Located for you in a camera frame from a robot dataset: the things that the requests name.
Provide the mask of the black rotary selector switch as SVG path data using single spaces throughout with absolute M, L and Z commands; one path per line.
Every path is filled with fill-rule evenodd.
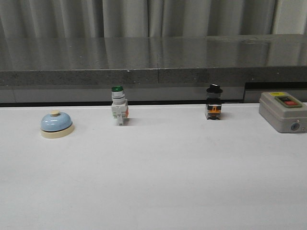
M 211 84 L 206 90 L 207 92 L 207 104 L 205 107 L 205 115 L 207 119 L 215 120 L 220 119 L 222 102 L 221 94 L 223 90 L 217 84 Z

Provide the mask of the grey stone counter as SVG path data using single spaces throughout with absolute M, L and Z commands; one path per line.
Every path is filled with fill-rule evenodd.
M 163 38 L 8 38 L 0 41 L 2 104 L 202 103 L 210 84 L 226 102 L 264 91 L 307 99 L 304 35 Z

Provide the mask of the green pushbutton switch white body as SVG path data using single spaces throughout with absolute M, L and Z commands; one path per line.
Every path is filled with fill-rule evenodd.
M 114 86 L 111 89 L 112 115 L 117 120 L 119 126 L 123 126 L 129 115 L 128 100 L 125 97 L 122 86 Z

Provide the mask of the blue desk bell cream base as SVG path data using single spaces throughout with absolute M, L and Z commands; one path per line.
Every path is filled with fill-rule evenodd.
M 40 130 L 44 138 L 61 138 L 73 132 L 74 124 L 67 113 L 54 110 L 42 118 Z

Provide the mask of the grey push button switch box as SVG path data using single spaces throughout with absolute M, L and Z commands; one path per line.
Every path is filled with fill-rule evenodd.
M 263 92 L 259 113 L 280 133 L 306 133 L 307 106 L 287 92 Z

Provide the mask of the grey curtain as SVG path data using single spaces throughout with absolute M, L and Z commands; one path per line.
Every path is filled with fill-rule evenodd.
M 305 34 L 304 0 L 3 0 L 2 38 Z

